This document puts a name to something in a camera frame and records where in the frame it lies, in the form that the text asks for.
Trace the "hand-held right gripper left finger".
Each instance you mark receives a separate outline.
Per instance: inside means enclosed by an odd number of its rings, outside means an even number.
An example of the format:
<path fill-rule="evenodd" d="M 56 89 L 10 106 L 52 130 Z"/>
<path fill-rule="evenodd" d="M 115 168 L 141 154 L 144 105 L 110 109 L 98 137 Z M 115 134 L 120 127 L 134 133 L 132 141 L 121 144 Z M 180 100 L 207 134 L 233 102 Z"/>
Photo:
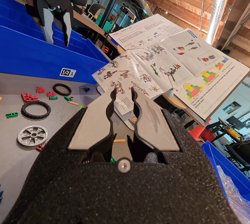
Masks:
<path fill-rule="evenodd" d="M 116 95 L 117 89 L 110 88 L 87 106 L 68 145 L 69 151 L 84 151 L 89 157 L 99 153 L 106 162 L 111 161 L 116 137 L 111 116 Z"/>

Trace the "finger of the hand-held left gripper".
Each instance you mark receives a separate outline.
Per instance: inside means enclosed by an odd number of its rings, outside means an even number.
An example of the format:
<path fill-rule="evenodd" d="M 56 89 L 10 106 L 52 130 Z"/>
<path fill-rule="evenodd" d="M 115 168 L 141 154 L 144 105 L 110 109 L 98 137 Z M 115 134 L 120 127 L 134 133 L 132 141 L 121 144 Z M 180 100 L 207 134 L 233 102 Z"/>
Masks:
<path fill-rule="evenodd" d="M 55 24 L 64 34 L 64 44 L 69 45 L 71 35 L 71 19 L 68 12 L 55 12 Z"/>
<path fill-rule="evenodd" d="M 46 42 L 54 44 L 52 24 L 54 21 L 54 15 L 50 10 L 43 8 L 44 26 L 41 26 L 41 30 L 45 37 Z"/>

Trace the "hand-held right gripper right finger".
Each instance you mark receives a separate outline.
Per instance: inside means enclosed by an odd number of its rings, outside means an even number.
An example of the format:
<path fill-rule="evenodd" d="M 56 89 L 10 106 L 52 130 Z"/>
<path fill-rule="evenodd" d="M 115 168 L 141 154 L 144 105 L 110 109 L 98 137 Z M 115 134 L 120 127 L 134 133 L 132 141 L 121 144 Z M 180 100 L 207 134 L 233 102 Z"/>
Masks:
<path fill-rule="evenodd" d="M 179 152 L 163 109 L 135 87 L 131 88 L 131 94 L 137 118 L 133 140 L 128 138 L 132 159 L 145 160 L 149 153 L 155 153 L 157 160 L 165 160 L 164 152 Z"/>

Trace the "large blue plastic bin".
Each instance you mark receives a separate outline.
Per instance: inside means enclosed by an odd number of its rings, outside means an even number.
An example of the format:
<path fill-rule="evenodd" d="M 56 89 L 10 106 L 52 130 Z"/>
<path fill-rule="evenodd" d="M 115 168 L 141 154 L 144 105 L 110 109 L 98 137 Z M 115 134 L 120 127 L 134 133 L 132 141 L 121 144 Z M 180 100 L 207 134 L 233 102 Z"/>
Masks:
<path fill-rule="evenodd" d="M 96 83 L 92 77 L 110 61 L 89 40 L 71 31 L 68 47 L 53 23 L 54 44 L 27 14 L 23 4 L 0 0 L 0 69 L 3 73 Z M 73 78 L 59 76 L 62 68 L 76 70 Z"/>

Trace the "light wooden desk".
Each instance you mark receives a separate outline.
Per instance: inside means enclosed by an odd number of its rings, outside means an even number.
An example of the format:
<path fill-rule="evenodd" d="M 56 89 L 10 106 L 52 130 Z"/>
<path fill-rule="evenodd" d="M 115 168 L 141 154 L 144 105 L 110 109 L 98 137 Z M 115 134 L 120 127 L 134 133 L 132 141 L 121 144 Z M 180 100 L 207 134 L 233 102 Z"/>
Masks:
<path fill-rule="evenodd" d="M 166 93 L 163 93 L 162 96 L 173 106 L 182 109 L 189 117 L 192 118 L 192 121 L 190 121 L 185 126 L 189 127 L 192 125 L 192 122 L 196 122 L 199 126 L 205 128 L 206 121 L 204 121 L 202 118 L 200 118 L 193 110 L 191 110 L 182 100 L 180 100 L 176 95 L 173 95 L 172 97 L 169 97 Z"/>

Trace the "teal cabinet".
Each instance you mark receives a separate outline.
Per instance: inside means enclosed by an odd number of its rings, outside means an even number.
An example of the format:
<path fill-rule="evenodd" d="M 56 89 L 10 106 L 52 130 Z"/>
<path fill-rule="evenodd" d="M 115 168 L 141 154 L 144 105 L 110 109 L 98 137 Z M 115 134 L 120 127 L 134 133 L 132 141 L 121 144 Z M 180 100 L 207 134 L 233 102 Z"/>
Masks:
<path fill-rule="evenodd" d="M 101 19 L 102 19 L 102 16 L 103 16 L 102 13 L 99 13 L 99 15 L 97 16 L 97 19 L 96 19 L 96 21 L 95 21 L 95 23 L 96 23 L 97 25 L 99 25 L 99 23 L 100 23 L 100 21 L 101 21 Z M 110 17 L 107 19 L 107 21 L 105 22 L 105 25 L 104 25 L 104 27 L 103 27 L 103 30 L 104 30 L 105 32 L 109 32 L 109 31 L 111 30 L 111 28 L 112 28 L 113 25 L 114 25 L 114 20 L 113 20 L 113 18 L 110 16 Z"/>

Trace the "white book stand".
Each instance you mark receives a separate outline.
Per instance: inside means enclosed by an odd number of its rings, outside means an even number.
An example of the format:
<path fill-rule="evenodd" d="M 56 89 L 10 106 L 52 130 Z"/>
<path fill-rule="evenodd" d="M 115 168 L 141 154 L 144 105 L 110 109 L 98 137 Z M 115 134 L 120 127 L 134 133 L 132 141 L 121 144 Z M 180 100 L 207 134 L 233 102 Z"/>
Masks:
<path fill-rule="evenodd" d="M 131 130 L 134 130 L 134 123 L 129 119 L 135 119 L 132 87 L 139 89 L 152 100 L 163 93 L 173 96 L 171 76 L 167 75 L 163 64 L 157 65 L 156 57 L 159 54 L 160 50 L 146 48 L 127 50 L 92 75 L 103 90 L 101 94 L 110 88 L 117 89 L 115 112 Z"/>

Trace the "red plastic object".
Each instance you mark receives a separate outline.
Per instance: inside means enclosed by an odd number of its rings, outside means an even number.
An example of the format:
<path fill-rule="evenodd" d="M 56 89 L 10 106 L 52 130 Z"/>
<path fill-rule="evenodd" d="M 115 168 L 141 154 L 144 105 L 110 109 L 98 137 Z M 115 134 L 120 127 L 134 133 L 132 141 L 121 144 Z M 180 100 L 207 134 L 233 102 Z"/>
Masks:
<path fill-rule="evenodd" d="M 201 126 L 197 126 L 193 130 L 188 132 L 196 141 L 212 142 L 215 139 L 215 136 L 213 135 L 213 132 L 211 130 L 207 130 L 205 128 L 202 128 Z"/>

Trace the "black white tag sticker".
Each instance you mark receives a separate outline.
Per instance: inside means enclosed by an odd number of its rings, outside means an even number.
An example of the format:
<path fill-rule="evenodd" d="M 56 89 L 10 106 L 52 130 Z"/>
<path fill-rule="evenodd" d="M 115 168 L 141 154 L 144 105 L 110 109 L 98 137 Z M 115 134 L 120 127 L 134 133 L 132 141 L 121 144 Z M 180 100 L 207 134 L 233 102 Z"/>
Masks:
<path fill-rule="evenodd" d="M 73 78 L 75 73 L 76 73 L 76 70 L 74 70 L 74 69 L 62 68 L 59 76 Z"/>

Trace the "small black tyre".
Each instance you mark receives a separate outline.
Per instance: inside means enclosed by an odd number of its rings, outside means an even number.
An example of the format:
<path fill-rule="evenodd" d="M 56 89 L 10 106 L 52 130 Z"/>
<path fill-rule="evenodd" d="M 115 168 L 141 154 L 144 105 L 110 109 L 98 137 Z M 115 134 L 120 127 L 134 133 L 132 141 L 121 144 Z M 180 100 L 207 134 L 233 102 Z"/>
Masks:
<path fill-rule="evenodd" d="M 68 92 L 67 92 L 67 93 L 63 93 L 63 92 L 59 91 L 59 90 L 57 89 L 57 87 L 66 88 Z M 55 85 L 52 87 L 52 89 L 53 89 L 53 91 L 54 91 L 55 93 L 57 93 L 57 94 L 59 94 L 59 95 L 61 95 L 61 96 L 69 96 L 69 95 L 72 93 L 72 90 L 71 90 L 70 87 L 68 87 L 68 86 L 65 85 L 65 84 L 61 84 L 61 83 L 55 84 Z"/>

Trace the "black light panel tripod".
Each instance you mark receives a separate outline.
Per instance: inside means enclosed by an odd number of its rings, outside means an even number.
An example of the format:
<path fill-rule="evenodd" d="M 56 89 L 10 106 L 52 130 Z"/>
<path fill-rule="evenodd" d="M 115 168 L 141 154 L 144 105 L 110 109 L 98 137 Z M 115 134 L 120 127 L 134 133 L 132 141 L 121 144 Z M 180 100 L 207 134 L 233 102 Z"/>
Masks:
<path fill-rule="evenodd" d="M 133 10 L 131 10 L 128 6 L 124 4 L 121 6 L 120 10 L 121 20 L 119 22 L 119 26 L 125 28 L 134 22 L 134 20 L 136 19 L 136 15 L 134 14 Z"/>

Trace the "small blue plastic bin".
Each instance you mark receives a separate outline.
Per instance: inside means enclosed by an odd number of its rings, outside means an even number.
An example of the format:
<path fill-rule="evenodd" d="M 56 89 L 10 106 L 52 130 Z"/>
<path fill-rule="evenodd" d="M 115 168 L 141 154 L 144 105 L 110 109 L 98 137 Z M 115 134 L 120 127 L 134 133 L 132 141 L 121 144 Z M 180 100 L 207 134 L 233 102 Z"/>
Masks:
<path fill-rule="evenodd" d="M 233 165 L 216 147 L 214 147 L 209 141 L 204 143 L 201 148 L 206 153 L 208 159 L 210 160 L 216 175 L 218 176 L 219 182 L 221 184 L 222 190 L 227 198 L 226 192 L 223 189 L 222 181 L 217 170 L 217 166 L 220 166 L 223 172 L 231 177 L 233 183 L 239 190 L 240 195 L 247 201 L 250 202 L 250 180 L 245 176 L 236 166 Z"/>

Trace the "large red connector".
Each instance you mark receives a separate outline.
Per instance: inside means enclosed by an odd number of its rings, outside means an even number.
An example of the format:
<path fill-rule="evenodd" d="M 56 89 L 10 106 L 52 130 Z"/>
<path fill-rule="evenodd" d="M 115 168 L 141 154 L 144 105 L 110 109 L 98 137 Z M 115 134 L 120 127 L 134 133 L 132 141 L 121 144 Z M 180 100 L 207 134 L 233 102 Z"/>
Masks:
<path fill-rule="evenodd" d="M 26 95 L 21 93 L 21 97 L 24 103 L 28 103 L 31 101 L 39 101 L 39 98 L 37 97 L 37 95 L 33 96 L 32 93 L 31 94 L 26 93 Z"/>

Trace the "large black tyre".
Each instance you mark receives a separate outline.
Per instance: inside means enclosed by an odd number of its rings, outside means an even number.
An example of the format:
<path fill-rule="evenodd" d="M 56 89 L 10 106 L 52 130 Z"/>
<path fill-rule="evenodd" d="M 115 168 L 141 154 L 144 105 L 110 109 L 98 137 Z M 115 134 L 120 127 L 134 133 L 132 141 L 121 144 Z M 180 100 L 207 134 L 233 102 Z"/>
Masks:
<path fill-rule="evenodd" d="M 47 112 L 43 115 L 33 115 L 33 114 L 30 114 L 26 111 L 26 108 L 29 107 L 29 106 L 32 106 L 32 105 L 40 105 L 42 107 L 44 107 Z M 30 101 L 30 102 L 27 102 L 25 103 L 22 108 L 21 108 L 21 113 L 23 116 L 29 118 L 29 119 L 34 119 L 34 120 L 40 120 L 40 119 L 44 119 L 46 117 L 48 117 L 51 113 L 51 107 L 45 103 L 45 102 L 42 102 L 42 101 Z"/>

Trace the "white instruction poster board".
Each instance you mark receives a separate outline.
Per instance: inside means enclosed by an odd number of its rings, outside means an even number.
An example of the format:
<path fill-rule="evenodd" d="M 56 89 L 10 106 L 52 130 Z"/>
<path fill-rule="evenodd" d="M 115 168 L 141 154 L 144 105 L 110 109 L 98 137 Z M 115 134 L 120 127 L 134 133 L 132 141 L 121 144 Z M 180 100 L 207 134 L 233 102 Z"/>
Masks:
<path fill-rule="evenodd" d="M 148 47 L 183 30 L 157 14 L 112 33 L 111 38 L 127 51 Z M 227 54 L 223 53 L 223 57 L 222 61 L 173 89 L 173 94 L 204 120 L 215 113 L 249 74 L 248 66 Z"/>

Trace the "silver wheel hub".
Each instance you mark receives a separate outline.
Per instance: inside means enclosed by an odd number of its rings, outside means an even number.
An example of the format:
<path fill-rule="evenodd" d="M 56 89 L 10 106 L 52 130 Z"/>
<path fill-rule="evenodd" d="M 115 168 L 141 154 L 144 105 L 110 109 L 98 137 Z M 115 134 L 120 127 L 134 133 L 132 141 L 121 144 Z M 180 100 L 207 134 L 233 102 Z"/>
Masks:
<path fill-rule="evenodd" d="M 25 148 L 36 148 L 44 144 L 48 137 L 48 131 L 39 125 L 31 125 L 23 128 L 18 136 L 17 143 Z"/>

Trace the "black monitor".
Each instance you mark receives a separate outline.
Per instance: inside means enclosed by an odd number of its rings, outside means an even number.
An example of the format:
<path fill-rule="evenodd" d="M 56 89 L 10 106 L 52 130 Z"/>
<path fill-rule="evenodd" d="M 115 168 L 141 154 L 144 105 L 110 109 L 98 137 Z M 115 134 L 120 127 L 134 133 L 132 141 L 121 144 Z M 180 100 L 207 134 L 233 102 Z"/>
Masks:
<path fill-rule="evenodd" d="M 226 121 L 228 123 L 230 123 L 231 125 L 233 125 L 233 128 L 237 129 L 237 130 L 241 130 L 243 128 L 246 128 L 247 126 L 241 122 L 239 119 L 237 119 L 235 116 L 231 116 L 228 119 L 226 119 Z"/>

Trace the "black office chair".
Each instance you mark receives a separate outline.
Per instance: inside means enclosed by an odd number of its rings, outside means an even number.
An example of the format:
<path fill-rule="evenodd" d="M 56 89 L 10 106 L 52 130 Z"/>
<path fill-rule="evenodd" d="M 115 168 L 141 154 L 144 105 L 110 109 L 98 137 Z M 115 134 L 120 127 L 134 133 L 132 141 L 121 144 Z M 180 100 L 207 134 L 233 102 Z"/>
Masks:
<path fill-rule="evenodd" d="M 236 160 L 243 165 L 241 172 L 250 170 L 250 141 L 242 141 L 240 143 L 232 143 L 225 145 L 227 152 L 230 154 L 230 161 Z"/>

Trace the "pile of clear plastic bags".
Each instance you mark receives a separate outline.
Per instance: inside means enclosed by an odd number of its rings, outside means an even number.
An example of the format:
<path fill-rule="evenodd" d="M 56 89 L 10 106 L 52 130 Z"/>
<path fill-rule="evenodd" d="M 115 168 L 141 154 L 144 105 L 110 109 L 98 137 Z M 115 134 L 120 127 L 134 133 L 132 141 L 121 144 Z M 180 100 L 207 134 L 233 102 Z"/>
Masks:
<path fill-rule="evenodd" d="M 226 192 L 229 204 L 237 218 L 242 224 L 250 223 L 250 202 L 245 200 L 233 183 L 231 177 L 227 176 L 220 166 L 217 166 L 223 189 Z"/>

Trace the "silver ventilation duct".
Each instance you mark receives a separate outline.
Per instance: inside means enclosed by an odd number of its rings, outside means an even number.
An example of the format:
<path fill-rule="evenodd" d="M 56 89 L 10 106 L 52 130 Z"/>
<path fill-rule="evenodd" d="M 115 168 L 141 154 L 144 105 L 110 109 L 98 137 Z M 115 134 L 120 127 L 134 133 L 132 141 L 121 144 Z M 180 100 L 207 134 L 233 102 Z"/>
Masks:
<path fill-rule="evenodd" d="M 214 0 L 206 42 L 213 44 L 228 0 Z"/>

